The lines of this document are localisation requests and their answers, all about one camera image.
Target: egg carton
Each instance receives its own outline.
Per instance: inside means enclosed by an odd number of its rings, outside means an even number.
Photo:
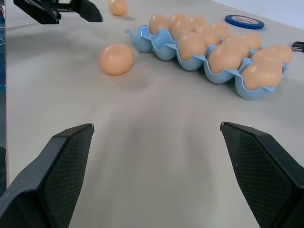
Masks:
[[[247,90],[244,87],[243,77],[240,72],[242,72],[243,69],[253,63],[250,58],[257,52],[256,50],[249,51],[249,58],[242,59],[238,70],[225,69],[218,74],[214,74],[210,70],[208,57],[211,52],[217,47],[217,45],[208,45],[206,55],[193,55],[188,60],[182,60],[177,49],[177,41],[172,38],[170,32],[166,29],[160,29],[155,35],[152,35],[149,27],[147,25],[142,25],[138,28],[135,35],[133,35],[130,30],[126,30],[125,32],[129,34],[132,43],[139,52],[148,53],[153,51],[158,56],[158,58],[163,61],[170,61],[173,58],[177,57],[180,65],[187,71],[193,71],[197,70],[200,67],[204,67],[207,78],[214,84],[222,84],[235,78],[236,91],[243,99],[260,99],[268,96],[276,89],[275,87],[263,86],[256,90]],[[283,64],[282,79],[285,77],[288,68],[288,64]]]

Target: table surface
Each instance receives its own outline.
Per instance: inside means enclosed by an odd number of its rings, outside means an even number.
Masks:
[[[94,123],[71,228],[258,228],[236,182],[220,123],[272,134],[303,165],[304,54],[294,54],[286,79],[271,96],[246,101],[233,83],[214,85],[176,61],[138,53],[124,30],[135,31],[162,12],[199,14],[210,23],[227,14],[253,15],[200,0],[128,5],[126,18],[109,15],[106,3],[98,3],[104,23],[65,14],[54,26],[7,6],[9,181],[51,136]],[[304,37],[303,30],[256,18],[266,24],[257,31],[264,46]],[[247,30],[231,26],[231,31]],[[99,53],[113,42],[134,50],[135,64],[123,76],[109,77],[98,67]]]

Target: brown egg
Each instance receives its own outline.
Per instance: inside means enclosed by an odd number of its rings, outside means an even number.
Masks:
[[[185,13],[176,13],[169,18],[169,31],[171,32],[173,25],[175,25],[180,19],[186,18]]]
[[[220,36],[214,31],[210,26],[200,26],[199,29],[196,30],[199,35],[201,35],[205,41],[205,44],[211,45],[219,45],[220,44]]]
[[[273,62],[257,62],[242,72],[244,87],[255,90],[262,86],[276,87],[282,78],[282,68]]]
[[[203,38],[194,32],[182,36],[177,44],[177,49],[180,58],[184,61],[190,59],[193,55],[206,54],[206,45]]]
[[[242,61],[242,51],[233,45],[220,44],[211,52],[208,62],[212,73],[224,69],[238,69]]]
[[[129,71],[134,63],[132,50],[123,43],[106,46],[100,54],[99,66],[109,75],[121,75]]]
[[[238,48],[242,50],[243,57],[247,58],[249,56],[249,43],[241,35],[231,35],[223,43],[237,44]]]
[[[251,60],[253,62],[274,62],[278,65],[282,66],[283,62],[280,58],[280,56],[277,54],[277,52],[274,49],[265,48],[258,50],[252,57]]]
[[[180,19],[171,30],[171,36],[174,40],[179,40],[182,36],[190,33],[194,25],[188,18]]]
[[[154,35],[159,29],[168,29],[169,20],[162,14],[155,14],[150,18],[149,30]]]
[[[204,20],[204,18],[199,17],[199,16],[193,16],[191,18],[189,18],[189,20],[193,23],[194,25],[194,29],[193,32],[195,32],[195,30],[197,30],[200,26],[203,25],[207,25],[206,21]]]
[[[293,57],[292,49],[285,44],[277,44],[270,47],[277,51],[283,63],[290,63]]]
[[[123,16],[127,13],[128,6],[124,0],[109,0],[108,9],[115,16]]]
[[[211,27],[219,34],[221,38],[228,38],[230,36],[229,27],[224,22],[212,24]]]
[[[248,32],[242,35],[242,37],[249,43],[249,48],[253,50],[259,50],[261,47],[261,38],[257,33]]]

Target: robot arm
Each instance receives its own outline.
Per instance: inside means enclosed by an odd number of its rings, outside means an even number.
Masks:
[[[76,12],[89,22],[103,21],[98,8],[89,0],[71,0],[70,3],[59,3],[59,0],[14,0],[14,4],[40,24],[59,24],[60,12]]]

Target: scissors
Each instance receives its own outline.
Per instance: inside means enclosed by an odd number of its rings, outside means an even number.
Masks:
[[[304,42],[297,41],[291,46],[292,51],[302,51],[304,52]]]

